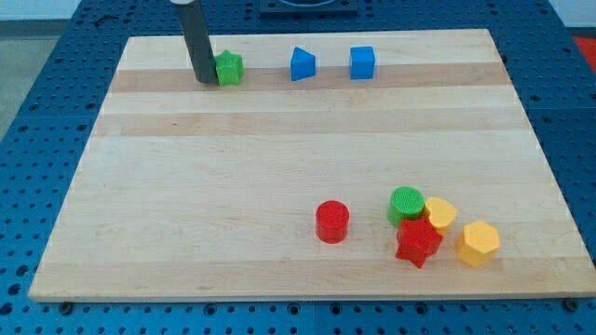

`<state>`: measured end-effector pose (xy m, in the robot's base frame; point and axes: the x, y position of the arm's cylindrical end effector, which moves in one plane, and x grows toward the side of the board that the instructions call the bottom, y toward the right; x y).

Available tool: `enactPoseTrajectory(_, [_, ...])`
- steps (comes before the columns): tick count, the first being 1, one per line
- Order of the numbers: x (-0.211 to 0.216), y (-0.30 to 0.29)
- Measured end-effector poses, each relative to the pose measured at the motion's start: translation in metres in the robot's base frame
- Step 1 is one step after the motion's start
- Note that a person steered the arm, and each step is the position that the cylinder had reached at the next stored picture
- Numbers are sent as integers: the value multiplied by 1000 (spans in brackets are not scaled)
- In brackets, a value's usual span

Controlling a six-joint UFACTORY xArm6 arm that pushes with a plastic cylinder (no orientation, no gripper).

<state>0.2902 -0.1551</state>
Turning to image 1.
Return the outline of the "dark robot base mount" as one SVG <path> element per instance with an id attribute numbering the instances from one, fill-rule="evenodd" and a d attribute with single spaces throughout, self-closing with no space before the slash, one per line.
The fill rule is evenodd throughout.
<path id="1" fill-rule="evenodd" d="M 282 15 L 357 14 L 359 0 L 259 0 L 261 17 Z"/>

